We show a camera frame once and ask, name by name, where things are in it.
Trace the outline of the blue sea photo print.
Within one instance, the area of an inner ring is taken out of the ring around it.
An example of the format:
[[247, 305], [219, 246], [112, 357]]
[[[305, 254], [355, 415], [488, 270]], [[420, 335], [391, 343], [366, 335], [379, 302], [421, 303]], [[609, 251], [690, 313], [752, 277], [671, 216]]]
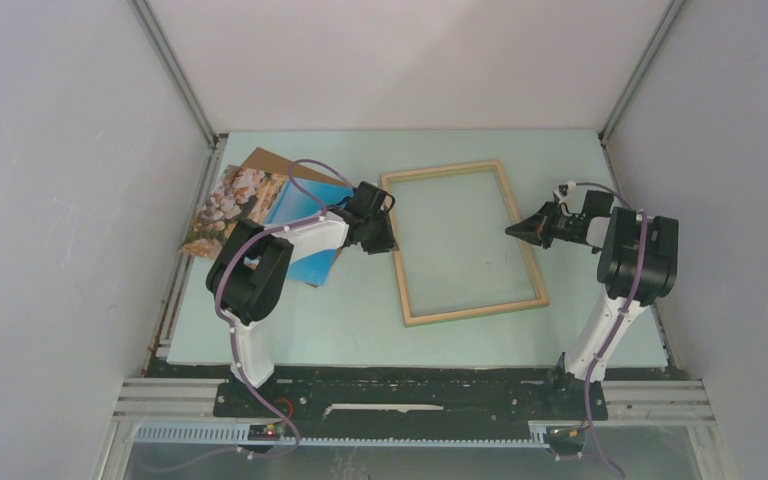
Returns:
[[317, 203], [298, 190], [310, 191], [327, 205], [351, 195], [343, 184], [304, 179], [294, 170], [293, 185], [286, 174], [243, 166], [229, 166], [204, 205], [195, 214], [181, 251], [194, 257], [216, 259], [236, 224], [250, 219], [260, 225], [282, 224], [313, 215]]

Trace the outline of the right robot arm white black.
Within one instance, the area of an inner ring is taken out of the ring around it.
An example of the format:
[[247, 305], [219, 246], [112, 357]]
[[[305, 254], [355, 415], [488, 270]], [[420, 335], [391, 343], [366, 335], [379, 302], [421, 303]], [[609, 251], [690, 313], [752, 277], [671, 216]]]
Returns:
[[632, 322], [673, 289], [678, 274], [679, 221], [625, 206], [612, 190], [590, 190], [573, 213], [562, 185], [536, 213], [505, 229], [532, 246], [557, 241], [589, 247], [598, 256], [599, 297], [583, 332], [564, 352], [562, 376], [586, 384], [604, 379], [608, 360]]

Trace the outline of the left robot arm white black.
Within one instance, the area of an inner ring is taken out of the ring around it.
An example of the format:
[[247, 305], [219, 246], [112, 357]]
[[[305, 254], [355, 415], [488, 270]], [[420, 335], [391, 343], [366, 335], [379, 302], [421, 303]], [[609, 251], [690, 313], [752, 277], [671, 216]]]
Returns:
[[252, 416], [268, 414], [276, 403], [276, 390], [266, 382], [275, 364], [261, 323], [277, 306], [290, 267], [354, 245], [370, 255], [398, 249], [390, 219], [396, 200], [386, 190], [362, 181], [332, 205], [300, 192], [316, 202], [312, 214], [270, 225], [241, 221], [206, 277], [215, 313], [227, 324], [231, 372], [243, 382], [237, 402]]

